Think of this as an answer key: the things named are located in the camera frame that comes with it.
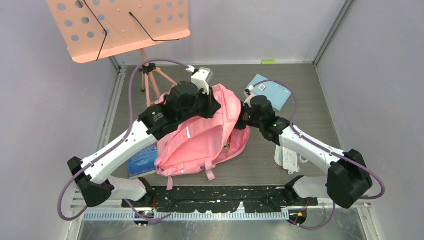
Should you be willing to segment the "pink student backpack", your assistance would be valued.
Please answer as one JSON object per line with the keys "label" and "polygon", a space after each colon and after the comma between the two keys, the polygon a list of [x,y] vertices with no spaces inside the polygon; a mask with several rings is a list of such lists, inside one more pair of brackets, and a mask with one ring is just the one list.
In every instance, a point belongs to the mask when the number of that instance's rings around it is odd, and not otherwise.
{"label": "pink student backpack", "polygon": [[[168,178],[167,189],[173,189],[173,177],[205,171],[207,178],[215,179],[217,164],[240,155],[249,140],[249,127],[235,129],[241,113],[241,101],[222,84],[212,86],[215,99],[221,104],[213,118],[196,116],[157,142],[157,174]],[[224,145],[232,134],[231,146]]]}

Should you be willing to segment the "green paperback book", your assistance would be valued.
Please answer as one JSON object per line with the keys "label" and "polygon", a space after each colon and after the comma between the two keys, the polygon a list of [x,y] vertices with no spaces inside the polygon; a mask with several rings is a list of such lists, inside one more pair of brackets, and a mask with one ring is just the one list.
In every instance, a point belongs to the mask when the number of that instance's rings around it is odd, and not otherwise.
{"label": "green paperback book", "polygon": [[224,149],[230,149],[231,148],[232,136],[233,136],[233,134],[229,135],[228,139],[226,140],[226,142],[223,146]]}

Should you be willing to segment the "blue orange paperback book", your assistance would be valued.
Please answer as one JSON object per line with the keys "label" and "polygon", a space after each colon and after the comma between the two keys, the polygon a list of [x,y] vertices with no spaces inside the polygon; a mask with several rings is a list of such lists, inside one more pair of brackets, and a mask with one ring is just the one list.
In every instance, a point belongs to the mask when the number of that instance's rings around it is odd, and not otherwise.
{"label": "blue orange paperback book", "polygon": [[154,143],[130,157],[127,161],[129,179],[137,179],[157,172],[155,161],[158,158],[158,147]]}

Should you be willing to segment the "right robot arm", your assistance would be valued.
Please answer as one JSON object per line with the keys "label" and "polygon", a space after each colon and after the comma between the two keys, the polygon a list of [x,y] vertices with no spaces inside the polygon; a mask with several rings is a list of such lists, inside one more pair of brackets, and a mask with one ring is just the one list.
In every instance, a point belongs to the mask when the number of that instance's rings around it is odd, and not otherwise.
{"label": "right robot arm", "polygon": [[306,158],[325,173],[324,177],[300,175],[287,183],[285,198],[291,205],[299,205],[306,198],[325,198],[349,209],[373,186],[361,153],[331,147],[304,133],[289,120],[277,116],[263,95],[241,103],[236,128],[246,127],[259,129],[264,139]]}

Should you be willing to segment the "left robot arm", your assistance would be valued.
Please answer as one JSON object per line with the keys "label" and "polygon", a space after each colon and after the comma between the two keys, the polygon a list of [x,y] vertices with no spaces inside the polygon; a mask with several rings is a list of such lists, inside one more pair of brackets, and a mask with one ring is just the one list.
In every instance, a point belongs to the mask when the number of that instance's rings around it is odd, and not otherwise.
{"label": "left robot arm", "polygon": [[131,200],[141,207],[153,202],[153,193],[141,180],[112,176],[112,173],[129,158],[149,147],[179,125],[194,118],[211,119],[221,108],[214,90],[199,88],[192,82],[182,81],[173,87],[164,100],[149,106],[138,119],[130,122],[127,131],[93,155],[68,161],[85,204],[97,207],[107,200]]}

